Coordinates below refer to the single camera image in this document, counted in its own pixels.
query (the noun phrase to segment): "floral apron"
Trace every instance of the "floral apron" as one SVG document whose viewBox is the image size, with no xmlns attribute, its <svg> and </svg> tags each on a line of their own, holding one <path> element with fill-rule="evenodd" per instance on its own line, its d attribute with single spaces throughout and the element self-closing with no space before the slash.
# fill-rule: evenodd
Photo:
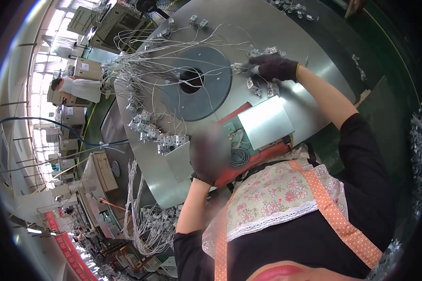
<svg viewBox="0 0 422 281">
<path fill-rule="evenodd" d="M 227 205 L 202 237 L 203 251 L 215 259 L 215 280 L 227 280 L 228 242 L 316 210 L 367 266 L 377 263 L 382 252 L 348 221 L 344 183 L 325 165 L 313 167 L 308 159 L 307 146 L 301 144 L 266 162 L 283 161 L 235 184 Z"/>
</svg>

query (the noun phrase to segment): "white paper label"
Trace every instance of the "white paper label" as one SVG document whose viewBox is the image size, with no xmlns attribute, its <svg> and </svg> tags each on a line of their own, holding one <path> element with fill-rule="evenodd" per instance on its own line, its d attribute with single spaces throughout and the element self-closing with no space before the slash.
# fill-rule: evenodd
<svg viewBox="0 0 422 281">
<path fill-rule="evenodd" d="M 88 63 L 81 63 L 81 69 L 85 71 L 89 71 L 89 64 Z"/>
</svg>

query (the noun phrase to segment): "dark circular plate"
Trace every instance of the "dark circular plate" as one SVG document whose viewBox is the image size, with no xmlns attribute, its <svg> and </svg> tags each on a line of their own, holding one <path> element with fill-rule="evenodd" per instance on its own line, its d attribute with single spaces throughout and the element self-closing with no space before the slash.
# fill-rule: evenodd
<svg viewBox="0 0 422 281">
<path fill-rule="evenodd" d="M 162 96 L 166 108 L 178 119 L 198 121 L 208 117 L 225 101 L 231 87 L 230 62 L 219 50 L 208 46 L 193 47 L 180 53 L 172 63 L 182 67 L 180 78 L 186 83 L 163 87 Z"/>
</svg>

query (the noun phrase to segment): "white cable tie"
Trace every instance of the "white cable tie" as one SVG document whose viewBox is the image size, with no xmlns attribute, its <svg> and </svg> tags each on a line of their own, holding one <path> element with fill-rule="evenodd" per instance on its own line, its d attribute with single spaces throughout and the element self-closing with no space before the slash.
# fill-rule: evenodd
<svg viewBox="0 0 422 281">
<path fill-rule="evenodd" d="M 109 148 L 109 149 L 113 149 L 115 151 L 118 151 L 120 153 L 124 153 L 125 154 L 125 152 L 123 152 L 122 150 L 117 149 L 117 148 L 112 148 L 111 146 L 109 146 L 109 143 L 99 142 L 99 144 L 100 144 L 100 149 L 102 149 L 102 148 Z"/>
</svg>

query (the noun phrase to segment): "woman in white coat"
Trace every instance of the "woman in white coat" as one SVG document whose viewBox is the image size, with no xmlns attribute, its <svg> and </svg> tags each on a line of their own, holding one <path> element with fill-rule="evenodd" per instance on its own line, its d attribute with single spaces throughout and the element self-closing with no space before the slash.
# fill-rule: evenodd
<svg viewBox="0 0 422 281">
<path fill-rule="evenodd" d="M 53 79 L 51 89 L 70 101 L 72 96 L 98 103 L 101 97 L 100 81 L 75 79 L 73 76 Z"/>
</svg>

